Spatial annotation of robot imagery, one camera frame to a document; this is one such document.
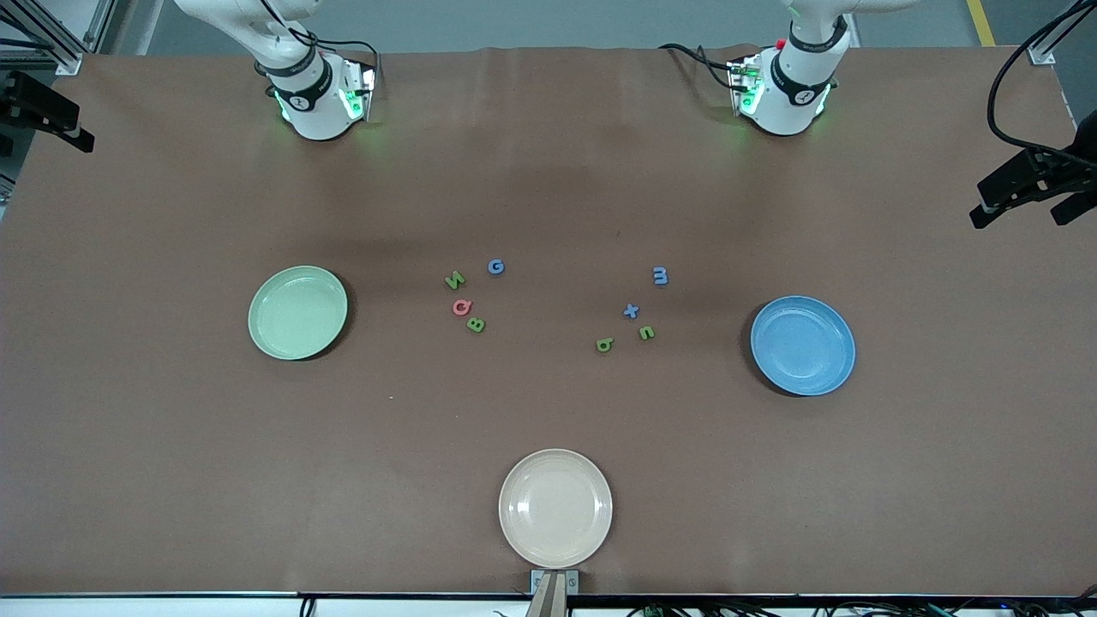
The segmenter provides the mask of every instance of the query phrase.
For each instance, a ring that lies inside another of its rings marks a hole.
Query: yellow floor line
[[[968,0],[968,10],[971,12],[971,21],[975,22],[975,33],[979,34],[979,44],[984,47],[994,47],[994,34],[991,32],[991,23],[986,21],[986,11],[983,10],[983,2],[980,0]]]

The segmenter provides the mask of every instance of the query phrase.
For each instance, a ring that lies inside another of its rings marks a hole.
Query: green led light
[[[761,81],[757,86],[750,89],[749,92],[743,96],[742,111],[745,114],[753,114],[758,111],[758,101],[761,100],[762,94],[766,93],[765,88],[761,88]]]
[[[349,115],[351,120],[358,120],[362,117],[363,113],[361,103],[362,98],[355,94],[353,91],[346,92],[343,90],[339,90],[339,94],[340,98],[342,99],[343,106],[347,108],[347,115]]]

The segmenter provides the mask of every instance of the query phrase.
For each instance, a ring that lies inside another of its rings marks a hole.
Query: wire
[[[723,79],[721,79],[720,76],[716,75],[716,69],[719,68],[719,69],[722,69],[722,70],[727,70],[727,63],[720,64],[720,63],[715,63],[715,61],[710,60],[709,56],[706,56],[704,54],[704,47],[702,47],[700,45],[697,46],[697,52],[691,52],[688,47],[685,47],[685,46],[679,45],[677,43],[667,43],[666,45],[660,45],[659,49],[670,49],[670,51],[674,51],[674,52],[681,52],[681,53],[686,54],[687,56],[689,56],[689,57],[693,58],[694,60],[697,60],[697,61],[701,63],[702,65],[704,65],[704,68],[709,69],[709,75],[711,75],[712,78],[716,80],[716,83],[720,83],[724,88],[727,88],[728,90],[734,90],[736,92],[746,92],[747,91],[746,87],[744,87],[744,86],[736,86],[734,83],[728,83],[727,81],[724,81]],[[730,59],[727,61],[728,63],[734,63],[736,60],[742,60],[746,56],[739,56],[737,58],[732,58],[732,59]]]
[[[694,60],[697,60],[699,63],[708,64],[709,66],[711,66],[713,68],[722,68],[722,69],[726,69],[727,68],[726,64],[722,65],[722,64],[719,64],[719,63],[714,63],[714,61],[708,59],[706,57],[698,55],[697,52],[693,52],[692,49],[690,49],[689,47],[687,47],[685,45],[679,45],[677,43],[667,43],[666,45],[659,45],[658,48],[659,49],[672,49],[675,52],[681,52],[682,54],[686,54],[687,56],[693,58]],[[746,56],[743,56],[743,57],[739,57],[739,58],[733,58],[732,60],[728,60],[728,61],[742,60]]]
[[[301,598],[301,609],[297,610],[297,617],[313,617],[316,613],[316,598],[305,596]]]
[[[31,41],[18,41],[18,40],[11,40],[11,38],[0,38],[0,44],[2,44],[2,45],[11,45],[11,46],[14,46],[14,47],[29,47],[31,49],[53,49],[54,48],[54,44],[53,43],[46,41],[45,38],[38,36],[37,34],[31,32],[30,30],[27,30],[26,27],[24,27],[23,24],[19,23],[19,21],[15,20],[15,15],[11,14],[11,12],[8,9],[2,9],[2,10],[3,10],[3,13],[0,13],[0,21],[2,21],[3,23],[10,25],[13,29],[20,31],[21,33],[23,33],[24,36],[26,36]]]
[[[29,49],[53,49],[54,46],[50,43],[39,43],[37,41],[18,41],[15,38],[0,38],[0,45],[10,45],[12,47],[26,47]]]
[[[1087,11],[1085,15],[1083,15],[1077,20],[1077,22],[1075,22],[1074,25],[1077,25],[1077,23],[1082,22],[1082,20],[1088,16],[1089,11],[1092,11],[1094,7],[1097,7],[1097,0],[1081,0],[1078,2],[1075,2],[1074,5],[1072,5],[1063,14],[1051,20],[1043,27],[1036,31],[1032,34],[1032,36],[1029,36],[1028,40],[1025,41],[1025,43],[1021,43],[1020,46],[1014,49],[1014,53],[1009,55],[1009,59],[1006,60],[1006,64],[1002,66],[1002,69],[998,70],[998,75],[994,78],[994,83],[991,85],[991,92],[986,98],[986,123],[991,127],[991,132],[994,133],[996,137],[998,137],[999,139],[1002,139],[1007,144],[1011,144],[1020,148],[1036,148],[1044,153],[1055,154],[1058,156],[1064,157],[1068,160],[1084,165],[1086,167],[1097,169],[1097,164],[1088,161],[1081,157],[1076,157],[1059,148],[1053,148],[1051,146],[1044,146],[1042,144],[1036,144],[1033,142],[1026,142],[1024,139],[1018,139],[1017,137],[1014,137],[1013,135],[1009,135],[1005,131],[999,128],[998,122],[994,117],[994,110],[998,99],[998,90],[1002,88],[1002,81],[1003,79],[1005,79],[1006,74],[1009,71],[1009,68],[1013,67],[1014,63],[1017,61],[1017,58],[1019,58],[1021,54],[1024,54],[1032,45],[1033,42],[1039,40],[1041,36],[1047,36],[1048,33],[1051,32],[1052,30],[1055,30],[1055,27],[1058,27],[1059,24],[1063,23],[1064,21],[1071,19],[1072,16],[1082,11]]]
[[[307,30],[305,32],[298,32],[290,27],[290,24],[285,23],[285,20],[282,19],[282,15],[280,15],[278,11],[275,11],[274,8],[271,7],[268,0],[259,0],[259,1],[262,2],[263,7],[267,9],[267,12],[270,13],[270,15],[274,18],[274,20],[282,27],[284,27],[286,32],[289,32],[294,38],[296,38],[297,42],[301,43],[302,45],[306,45],[308,47],[319,47],[320,49],[327,49],[328,52],[335,52],[335,47],[330,47],[329,45],[361,45],[370,49],[370,52],[373,54],[374,65],[376,65],[377,72],[381,72],[381,53],[378,53],[373,45],[370,45],[365,41],[329,41],[327,38],[320,38]]]
[[[1094,8],[1095,7],[1089,7],[1089,9],[1086,10],[1085,14],[1082,15],[1081,18],[1078,18],[1078,21],[1072,23],[1070,25],[1070,27],[1067,27],[1066,30],[1064,30],[1063,33],[1060,34],[1059,37],[1055,38],[1055,41],[1052,42],[1052,44],[1048,46],[1048,51],[1050,52],[1051,49],[1053,49],[1055,47],[1055,45],[1059,45],[1059,42],[1062,41],[1063,38],[1065,38],[1066,35],[1071,33],[1071,31],[1073,31],[1075,27],[1077,27],[1078,24],[1082,22],[1082,20],[1088,18],[1089,13],[1094,12]]]

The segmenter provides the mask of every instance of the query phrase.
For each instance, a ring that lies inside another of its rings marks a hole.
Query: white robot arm
[[[795,135],[823,112],[834,69],[849,49],[845,13],[898,11],[918,0],[778,0],[792,13],[789,40],[733,63],[732,106],[776,135]]]
[[[274,85],[282,116],[301,136],[332,139],[365,120],[374,69],[320,51],[296,20],[321,0],[176,0],[179,8],[242,45]]]

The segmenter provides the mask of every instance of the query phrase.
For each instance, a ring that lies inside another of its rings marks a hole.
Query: beige plate
[[[602,546],[613,497],[595,463],[570,450],[541,450],[510,470],[499,524],[518,554],[541,568],[570,568]]]

